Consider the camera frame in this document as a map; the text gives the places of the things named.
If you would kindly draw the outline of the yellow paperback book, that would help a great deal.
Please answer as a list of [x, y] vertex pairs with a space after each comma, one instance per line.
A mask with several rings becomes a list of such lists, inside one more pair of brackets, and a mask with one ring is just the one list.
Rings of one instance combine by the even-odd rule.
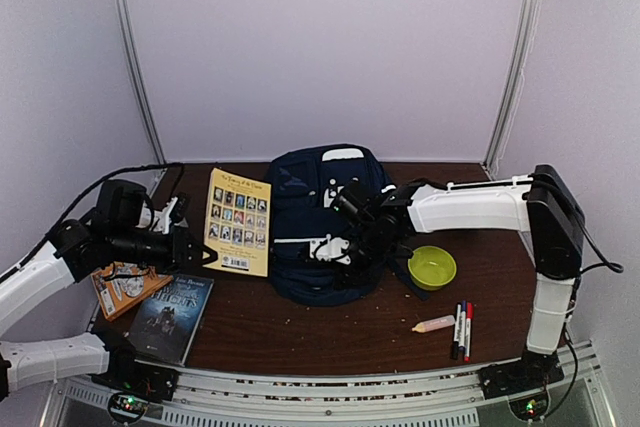
[[271, 185], [215, 168], [207, 198], [204, 244], [217, 253], [208, 269], [268, 276]]

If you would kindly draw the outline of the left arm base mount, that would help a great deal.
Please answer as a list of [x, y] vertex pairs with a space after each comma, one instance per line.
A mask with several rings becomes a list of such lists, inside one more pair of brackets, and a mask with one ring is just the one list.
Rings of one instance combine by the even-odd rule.
[[135, 347], [115, 331], [98, 331], [94, 336], [104, 344], [109, 359], [107, 370], [90, 378], [113, 390], [106, 407], [113, 421], [130, 426], [142, 419], [152, 403], [173, 399], [179, 377], [176, 369], [141, 362]]

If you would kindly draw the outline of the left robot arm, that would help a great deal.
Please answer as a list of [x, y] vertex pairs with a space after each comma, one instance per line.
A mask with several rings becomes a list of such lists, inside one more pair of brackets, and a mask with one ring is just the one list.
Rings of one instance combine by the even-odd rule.
[[[35, 307], [115, 262], [174, 274], [186, 264], [206, 265], [218, 254], [183, 225], [187, 200], [173, 198], [157, 211], [145, 187], [127, 180], [102, 182], [94, 208], [81, 219], [64, 216], [18, 263], [1, 275], [1, 330]], [[104, 330], [59, 340], [1, 345], [1, 395], [33, 384], [90, 374], [123, 391], [144, 383], [132, 344]]]

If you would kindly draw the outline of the navy blue student backpack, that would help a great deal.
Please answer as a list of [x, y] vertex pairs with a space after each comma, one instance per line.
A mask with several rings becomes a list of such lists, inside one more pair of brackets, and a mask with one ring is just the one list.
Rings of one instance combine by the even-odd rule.
[[310, 307], [359, 300], [374, 288], [337, 289], [335, 262], [309, 258], [309, 241], [327, 234], [357, 242], [396, 269], [401, 242], [414, 234], [383, 165], [362, 146], [334, 144], [288, 152], [265, 175], [271, 185], [269, 280], [276, 292]]

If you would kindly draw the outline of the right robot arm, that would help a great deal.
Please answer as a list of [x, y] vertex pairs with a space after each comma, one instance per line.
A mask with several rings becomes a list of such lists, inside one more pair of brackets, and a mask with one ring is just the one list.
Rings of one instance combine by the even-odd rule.
[[441, 185], [416, 179], [377, 195], [351, 180], [330, 207], [359, 231], [345, 251], [347, 280], [412, 235], [462, 229], [529, 233], [536, 272], [532, 317], [521, 358], [503, 371], [526, 389], [550, 379], [576, 297], [585, 238], [584, 214], [552, 166], [502, 181]]

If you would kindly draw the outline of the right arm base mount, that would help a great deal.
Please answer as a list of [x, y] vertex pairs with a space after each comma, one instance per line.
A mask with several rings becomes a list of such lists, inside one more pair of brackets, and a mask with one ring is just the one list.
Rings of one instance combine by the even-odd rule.
[[551, 412], [548, 387], [562, 381], [564, 372], [557, 352], [539, 354], [525, 348], [516, 360], [481, 368], [478, 379], [486, 400], [509, 397], [517, 419], [535, 422]]

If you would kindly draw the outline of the orange comic paperback book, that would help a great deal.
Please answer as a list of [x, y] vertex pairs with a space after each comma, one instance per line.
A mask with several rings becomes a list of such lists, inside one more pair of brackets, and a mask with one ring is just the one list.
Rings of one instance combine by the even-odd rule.
[[113, 321], [169, 284], [171, 275], [158, 274], [153, 267], [114, 262], [91, 274], [100, 309], [107, 321]]

